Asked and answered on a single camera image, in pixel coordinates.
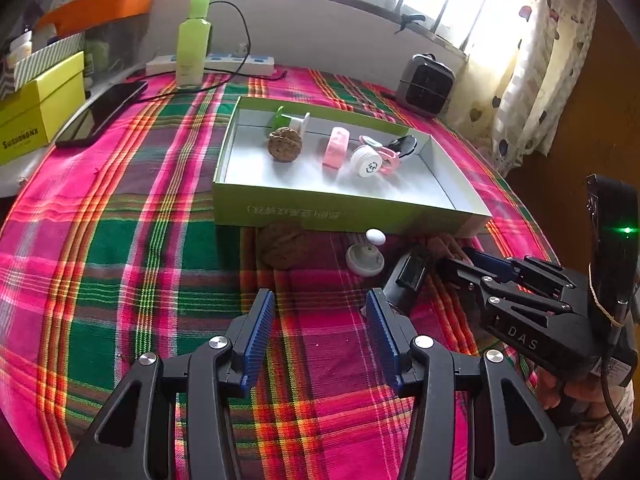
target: white cap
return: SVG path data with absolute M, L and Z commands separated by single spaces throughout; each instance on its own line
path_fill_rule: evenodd
M 360 142 L 363 143 L 363 144 L 368 144 L 373 149 L 382 148 L 382 143 L 381 142 L 378 142 L 376 139 L 372 139 L 371 137 L 366 136 L 366 135 L 360 136 Z
M 291 120 L 289 121 L 289 128 L 297 132 L 300 138 L 302 138 L 306 132 L 306 128 L 309 125 L 310 117 L 311 117 L 311 114 L 309 112 L 305 114 L 305 117 L 303 119 L 300 119 L 298 117 L 292 117 Z
M 9 44 L 9 51 L 12 52 L 17 48 L 20 48 L 25 43 L 31 41 L 31 31 L 27 30 L 23 35 L 18 36 Z
M 362 177 L 377 173 L 382 167 L 382 157 L 371 146 L 363 144 L 351 153 L 353 170 Z

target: white wall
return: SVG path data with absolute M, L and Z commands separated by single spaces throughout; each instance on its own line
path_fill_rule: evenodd
M 464 61 L 433 41 L 363 10 L 329 0 L 229 0 L 244 14 L 252 53 L 276 63 L 315 68 L 395 89 L 413 54 L 433 53 L 458 73 Z M 174 54 L 178 26 L 189 0 L 154 0 L 140 59 Z M 244 28 L 231 6 L 210 7 L 212 50 L 232 52 L 245 43 Z

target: wall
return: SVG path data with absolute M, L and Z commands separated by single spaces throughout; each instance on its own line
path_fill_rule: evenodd
M 351 76 L 395 89 L 413 54 L 432 52 L 458 72 L 460 54 L 363 10 L 328 0 L 229 0 L 244 14 L 252 52 L 276 63 L 304 66 Z M 188 15 L 189 0 L 154 0 L 140 59 L 174 54 L 178 26 Z M 216 5 L 209 11 L 212 49 L 229 52 L 245 43 L 237 12 Z
M 585 177 L 602 173 L 640 190 L 639 54 L 609 3 L 598 0 L 589 53 L 548 157 L 534 152 L 507 177 L 560 261 L 581 272 L 591 258 Z M 634 384 L 639 416 L 640 368 Z

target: green bottle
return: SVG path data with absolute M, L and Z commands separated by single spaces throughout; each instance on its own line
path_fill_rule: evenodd
M 191 0 L 189 19 L 178 30 L 175 84 L 178 88 L 202 86 L 211 24 L 205 20 L 210 0 Z

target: pink sponge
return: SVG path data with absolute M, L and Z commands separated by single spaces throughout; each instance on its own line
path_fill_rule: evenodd
M 325 166 L 339 170 L 344 162 L 344 156 L 347 153 L 349 145 L 349 132 L 344 128 L 334 128 L 329 137 L 326 151 L 322 163 Z

